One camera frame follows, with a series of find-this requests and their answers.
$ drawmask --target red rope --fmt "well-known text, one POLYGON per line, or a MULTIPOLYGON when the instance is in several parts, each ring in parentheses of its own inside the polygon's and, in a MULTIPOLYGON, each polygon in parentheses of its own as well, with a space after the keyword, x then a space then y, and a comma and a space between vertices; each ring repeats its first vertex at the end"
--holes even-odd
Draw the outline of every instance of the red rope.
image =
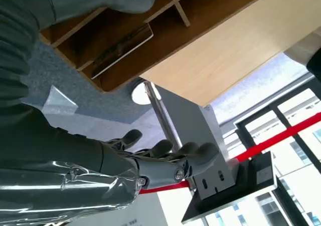
MULTIPOLYGON (((303 131, 304 129, 307 129, 308 127, 310 127, 312 125, 314 125, 320 121, 321 121, 321 112, 319 112, 314 116, 312 116, 303 122, 300 122, 295 126, 289 127, 286 129, 285 131, 281 132, 279 134, 273 136, 266 141, 261 142, 260 144, 251 147, 246 152, 236 156, 235 158, 237 158, 239 162, 243 162, 243 161, 248 160, 250 157, 254 157, 257 154, 259 154, 262 152, 263 150, 276 145, 277 143, 279 143, 288 137, 294 136, 295 134, 298 134, 298 132, 303 131)), ((183 188, 183 187, 189 187, 189 183, 187 181, 182 181, 181 183, 165 186, 165 187, 159 187, 159 188, 149 189, 149 190, 142 189, 139 194, 160 192, 160 191, 178 189, 178 188, 183 188)))

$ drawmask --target wooden tabletop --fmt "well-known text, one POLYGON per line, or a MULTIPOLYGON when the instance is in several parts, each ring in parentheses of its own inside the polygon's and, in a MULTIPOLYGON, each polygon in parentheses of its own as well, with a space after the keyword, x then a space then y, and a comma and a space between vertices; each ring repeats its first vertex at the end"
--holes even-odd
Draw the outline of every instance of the wooden tabletop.
POLYGON ((141 76, 205 106, 321 26, 320 15, 321 0, 257 0, 141 76))

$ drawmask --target robotic hand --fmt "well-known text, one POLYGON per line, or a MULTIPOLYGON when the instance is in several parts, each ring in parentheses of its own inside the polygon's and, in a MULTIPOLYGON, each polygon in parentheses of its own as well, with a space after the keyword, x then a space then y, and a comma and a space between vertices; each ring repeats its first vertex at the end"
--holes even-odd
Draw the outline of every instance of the robotic hand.
POLYGON ((142 134, 101 142, 50 126, 41 111, 20 102, 28 88, 26 61, 40 29, 100 6, 143 13, 154 0, 0 0, 0 225, 39 224, 114 210, 139 190, 177 183, 212 166, 212 144, 168 153, 161 141, 126 152, 142 134))
POLYGON ((206 143, 198 147, 190 142, 176 153, 170 153, 173 144, 162 140, 151 149, 130 153, 126 150, 132 147, 142 137, 138 130, 132 130, 122 139, 106 142, 117 154, 134 161, 139 174, 139 184, 143 189, 176 184, 204 172, 213 165, 220 151, 213 144, 206 143))

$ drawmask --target plastic wrap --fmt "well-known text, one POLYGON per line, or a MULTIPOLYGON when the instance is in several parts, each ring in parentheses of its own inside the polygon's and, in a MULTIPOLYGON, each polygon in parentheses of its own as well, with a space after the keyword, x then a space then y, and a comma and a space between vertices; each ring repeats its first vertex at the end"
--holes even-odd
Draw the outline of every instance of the plastic wrap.
POLYGON ((0 225, 63 222, 124 208, 141 187, 135 169, 123 175, 67 162, 0 161, 0 225))
POLYGON ((51 85, 42 112, 43 114, 73 115, 78 106, 57 87, 51 85))

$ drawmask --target metal pole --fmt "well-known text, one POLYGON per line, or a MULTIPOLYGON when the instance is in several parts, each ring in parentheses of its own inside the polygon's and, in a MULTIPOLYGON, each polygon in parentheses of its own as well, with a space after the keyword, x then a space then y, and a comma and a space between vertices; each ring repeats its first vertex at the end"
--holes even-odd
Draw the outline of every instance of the metal pole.
POLYGON ((145 88, 167 139, 173 144, 173 152, 177 152, 181 147, 181 141, 175 135, 170 119, 167 116, 164 106, 156 97, 151 82, 145 81, 145 88))

